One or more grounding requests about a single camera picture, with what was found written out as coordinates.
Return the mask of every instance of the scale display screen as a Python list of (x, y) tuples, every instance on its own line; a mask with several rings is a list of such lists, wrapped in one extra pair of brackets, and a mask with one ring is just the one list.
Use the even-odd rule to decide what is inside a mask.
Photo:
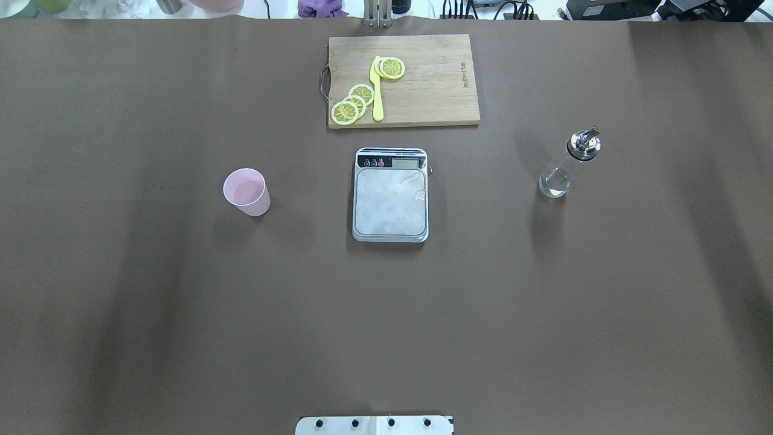
[(419, 169), (419, 159), (398, 159), (392, 158), (392, 167), (402, 170)]

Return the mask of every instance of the metal mount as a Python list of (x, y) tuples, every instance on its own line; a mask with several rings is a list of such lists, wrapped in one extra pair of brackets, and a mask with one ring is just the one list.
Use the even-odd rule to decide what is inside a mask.
[(295, 435), (454, 435), (453, 416), (303, 417)]
[(365, 0), (365, 27), (392, 27), (392, 0)]

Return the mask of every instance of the bottle cap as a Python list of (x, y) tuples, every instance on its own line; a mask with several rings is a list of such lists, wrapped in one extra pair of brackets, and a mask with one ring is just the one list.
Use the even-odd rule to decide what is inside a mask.
[(601, 149), (601, 139), (596, 137), (600, 133), (595, 125), (590, 130), (575, 132), (567, 140), (567, 151), (572, 157), (583, 162), (593, 159)]

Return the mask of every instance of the cutting board handle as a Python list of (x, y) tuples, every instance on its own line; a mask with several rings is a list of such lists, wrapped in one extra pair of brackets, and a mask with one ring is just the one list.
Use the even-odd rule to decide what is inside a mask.
[[(319, 71), (319, 93), (322, 94), (323, 97), (325, 97), (325, 104), (330, 103), (330, 85), (332, 84), (332, 78), (330, 77), (330, 47), (327, 47), (328, 51), (328, 60), (325, 62), (325, 67), (322, 68), (322, 71)], [(328, 72), (328, 83), (327, 83), (327, 91), (325, 90), (325, 71)]]

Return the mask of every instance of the lemon slice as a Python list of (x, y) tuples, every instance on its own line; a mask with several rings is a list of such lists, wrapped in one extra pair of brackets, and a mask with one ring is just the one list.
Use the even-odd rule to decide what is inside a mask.
[(368, 107), (368, 103), (365, 101), (365, 98), (362, 98), (359, 95), (350, 95), (343, 100), (351, 101), (355, 106), (357, 106), (357, 111), (359, 111), (357, 119), (360, 119), (365, 114), (365, 109)]
[(377, 72), (381, 77), (397, 80), (405, 74), (405, 63), (396, 57), (382, 57)]
[(330, 109), (330, 117), (338, 125), (354, 124), (359, 116), (356, 104), (351, 101), (339, 101)]
[(370, 106), (370, 103), (373, 103), (373, 88), (367, 84), (355, 84), (349, 89), (349, 95), (359, 95), (365, 100), (365, 105)]

